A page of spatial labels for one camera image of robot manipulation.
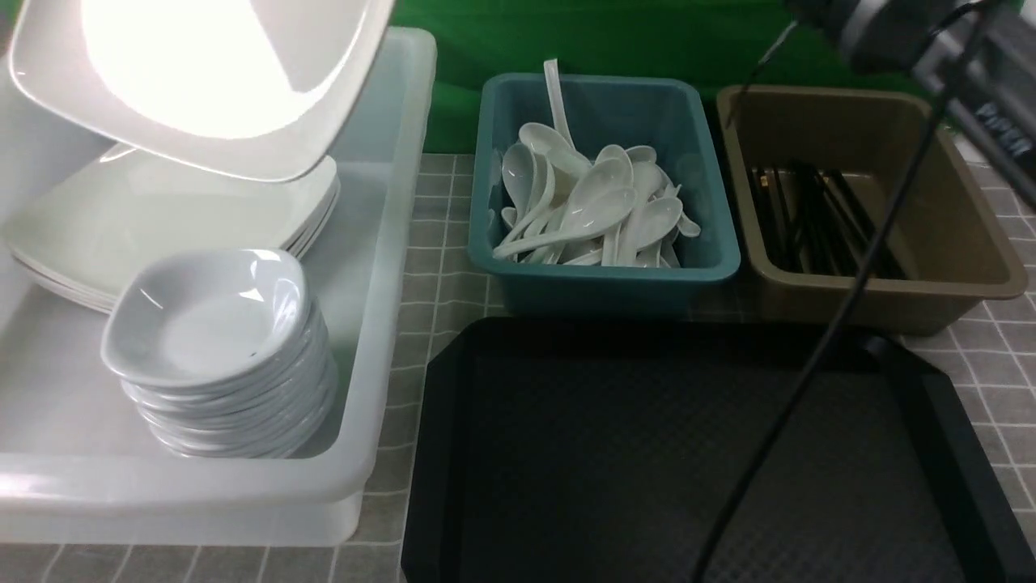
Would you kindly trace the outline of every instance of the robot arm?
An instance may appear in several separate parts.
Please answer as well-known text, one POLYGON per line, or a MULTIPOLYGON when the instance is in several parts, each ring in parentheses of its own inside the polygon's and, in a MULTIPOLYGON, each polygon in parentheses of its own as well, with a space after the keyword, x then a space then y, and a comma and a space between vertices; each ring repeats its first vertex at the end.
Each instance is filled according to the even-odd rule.
MULTIPOLYGON (((901 71, 934 93, 963 50, 974 20, 957 0, 787 0, 858 72, 901 71)), ((949 114, 989 164, 1036 208, 1036 29, 1010 6, 991 8, 989 31, 949 114)))

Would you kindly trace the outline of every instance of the stack of bowls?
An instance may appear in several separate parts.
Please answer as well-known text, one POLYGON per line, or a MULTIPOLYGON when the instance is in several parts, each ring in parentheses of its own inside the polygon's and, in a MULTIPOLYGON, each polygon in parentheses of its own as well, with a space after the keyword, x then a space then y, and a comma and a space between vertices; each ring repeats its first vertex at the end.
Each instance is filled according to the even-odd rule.
POLYGON ((338 392, 323 317, 280 250, 152 263, 116 304, 100 356, 154 437, 184 457, 290 456, 338 392))

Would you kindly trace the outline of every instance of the square plate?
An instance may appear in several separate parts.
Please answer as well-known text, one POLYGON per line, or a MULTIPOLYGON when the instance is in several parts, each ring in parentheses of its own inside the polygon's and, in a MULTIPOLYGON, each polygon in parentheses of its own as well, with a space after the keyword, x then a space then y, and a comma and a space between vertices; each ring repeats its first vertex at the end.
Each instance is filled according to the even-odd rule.
POLYGON ((10 72, 36 104, 119 142, 286 181, 342 127, 393 4, 26 0, 10 72))

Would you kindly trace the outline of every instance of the chopsticks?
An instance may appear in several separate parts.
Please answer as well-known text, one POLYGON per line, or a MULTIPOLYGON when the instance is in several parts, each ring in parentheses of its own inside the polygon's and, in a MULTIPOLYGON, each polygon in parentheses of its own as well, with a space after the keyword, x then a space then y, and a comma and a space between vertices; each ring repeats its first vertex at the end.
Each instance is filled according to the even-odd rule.
MULTIPOLYGON (((874 223, 841 172, 793 161, 786 169, 752 168, 748 178, 771 262, 793 272, 856 274, 874 223)), ((887 244, 874 274, 906 279, 887 244)))

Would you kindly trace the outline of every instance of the black cable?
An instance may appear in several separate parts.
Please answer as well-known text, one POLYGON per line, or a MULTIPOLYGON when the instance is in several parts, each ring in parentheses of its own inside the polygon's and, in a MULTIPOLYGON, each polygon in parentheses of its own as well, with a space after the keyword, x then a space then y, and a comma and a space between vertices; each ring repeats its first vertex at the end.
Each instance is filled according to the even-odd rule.
POLYGON ((906 192, 910 190, 911 184, 913 184, 914 178, 920 170, 921 163, 924 161, 924 156, 928 151, 928 147, 936 138, 943 116, 946 114, 946 109, 949 106, 950 100, 953 98, 953 94, 956 92, 957 85, 965 77, 965 71, 968 65, 975 58, 979 49, 981 49, 986 31, 991 25, 994 19, 987 18, 988 12, 985 8, 995 8, 1002 2, 1003 0, 985 0, 981 3, 980 8, 982 9, 979 11, 978 23, 976 24, 971 37, 968 39, 967 46, 960 53, 960 56, 953 63, 952 69, 947 76, 947 81, 943 86, 942 91, 940 91, 936 96, 934 105, 932 106, 931 114, 928 116, 924 133, 921 135, 921 142, 918 145, 918 149, 911 158, 910 164, 906 167, 906 172, 896 185, 894 191, 895 194, 892 196, 892 199, 886 208, 881 227, 877 229, 877 232, 874 233, 874 237, 871 239, 870 245, 867 247, 867 252, 860 264, 860 270, 857 272, 856 280, 853 282, 853 286, 850 288, 848 294, 842 301, 841 307, 839 307, 834 320, 832 320, 828 325, 827 330, 824 332, 824 337, 813 350, 813 354, 810 355, 805 368, 803 368, 802 372, 799 373, 795 382, 795 388, 792 390, 790 399, 784 405, 784 408, 781 410, 780 415, 777 416, 773 426, 771 426, 770 430, 766 433, 766 438, 759 446, 759 449, 752 456, 748 469, 741 475, 741 477, 738 478, 738 483, 735 485, 732 493, 720 509, 719 517, 713 524, 713 528, 709 532, 709 536, 706 538, 701 554, 698 556, 691 573, 691 583, 703 583, 706 572, 709 570, 709 564, 716 553, 716 549, 719 547, 719 542, 723 537, 723 533, 726 531, 730 521, 733 519, 733 515, 744 500, 745 495, 748 493, 748 489, 751 486, 752 480, 755 478, 755 475, 766 462, 767 457, 776 444, 781 432, 787 426, 787 421, 790 418, 792 413, 795 411, 799 402, 802 401, 806 389, 812 382, 813 377, 816 376, 816 373, 826 360, 828 353, 830 353, 831 349, 835 346, 835 342, 838 340, 838 337, 841 333, 845 322, 848 320, 850 315, 852 315, 853 310, 856 308, 857 303, 859 303, 860 298, 863 297, 863 291, 866 287, 867 280, 870 278, 870 271, 879 257, 885 238, 892 230, 896 213, 898 213, 899 207, 902 206, 903 200, 906 198, 906 192))

